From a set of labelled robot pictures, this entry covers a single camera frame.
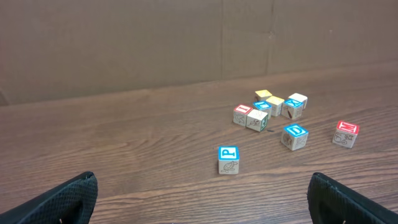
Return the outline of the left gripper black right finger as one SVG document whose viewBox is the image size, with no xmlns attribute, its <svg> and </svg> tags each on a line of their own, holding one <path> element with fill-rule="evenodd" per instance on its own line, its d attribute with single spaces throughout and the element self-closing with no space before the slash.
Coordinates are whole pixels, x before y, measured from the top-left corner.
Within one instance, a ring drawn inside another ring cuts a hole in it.
<svg viewBox="0 0 398 224">
<path fill-rule="evenodd" d="M 397 224 L 395 212 L 320 172 L 310 179 L 307 200 L 316 224 Z"/>
</svg>

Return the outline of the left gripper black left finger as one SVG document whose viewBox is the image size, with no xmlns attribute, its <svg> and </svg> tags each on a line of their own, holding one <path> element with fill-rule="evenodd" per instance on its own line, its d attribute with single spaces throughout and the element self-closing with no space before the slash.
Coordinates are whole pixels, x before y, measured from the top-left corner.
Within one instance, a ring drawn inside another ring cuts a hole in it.
<svg viewBox="0 0 398 224">
<path fill-rule="evenodd" d="M 1 214 L 1 224 L 88 224 L 98 197 L 98 181 L 86 171 Z"/>
</svg>

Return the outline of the red M wooden block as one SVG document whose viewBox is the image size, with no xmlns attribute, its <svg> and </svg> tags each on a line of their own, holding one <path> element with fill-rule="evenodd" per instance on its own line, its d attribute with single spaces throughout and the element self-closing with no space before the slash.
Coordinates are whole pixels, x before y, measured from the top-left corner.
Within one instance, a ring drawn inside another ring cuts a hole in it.
<svg viewBox="0 0 398 224">
<path fill-rule="evenodd" d="M 358 124 L 338 121 L 332 143 L 351 149 L 359 134 L 359 128 Z"/>
</svg>

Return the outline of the blue D wooden block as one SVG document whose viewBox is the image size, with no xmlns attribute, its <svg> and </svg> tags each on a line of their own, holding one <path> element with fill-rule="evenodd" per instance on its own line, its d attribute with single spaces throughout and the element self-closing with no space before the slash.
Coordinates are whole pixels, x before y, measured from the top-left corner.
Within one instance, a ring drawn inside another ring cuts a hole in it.
<svg viewBox="0 0 398 224">
<path fill-rule="evenodd" d="M 305 147 L 308 134 L 308 130 L 294 123 L 283 128 L 280 141 L 291 151 L 295 151 Z"/>
</svg>

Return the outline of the plain K wooden block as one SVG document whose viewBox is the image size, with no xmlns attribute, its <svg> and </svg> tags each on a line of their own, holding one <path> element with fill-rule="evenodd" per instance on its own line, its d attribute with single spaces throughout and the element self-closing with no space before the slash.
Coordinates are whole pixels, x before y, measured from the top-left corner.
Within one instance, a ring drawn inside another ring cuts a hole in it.
<svg viewBox="0 0 398 224">
<path fill-rule="evenodd" d="M 293 99 L 293 100 L 303 103 L 303 109 L 305 109 L 307 107 L 308 97 L 305 95 L 302 95 L 300 93 L 294 93 L 289 96 L 289 99 Z"/>
</svg>

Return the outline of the blue P wooden block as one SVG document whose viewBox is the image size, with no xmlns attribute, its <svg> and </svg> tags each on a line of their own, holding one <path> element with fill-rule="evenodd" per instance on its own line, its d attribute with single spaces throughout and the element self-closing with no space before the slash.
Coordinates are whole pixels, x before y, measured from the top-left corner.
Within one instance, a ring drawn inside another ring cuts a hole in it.
<svg viewBox="0 0 398 224">
<path fill-rule="evenodd" d="M 239 148 L 237 146 L 218 147 L 218 171 L 222 175 L 239 173 Z"/>
</svg>

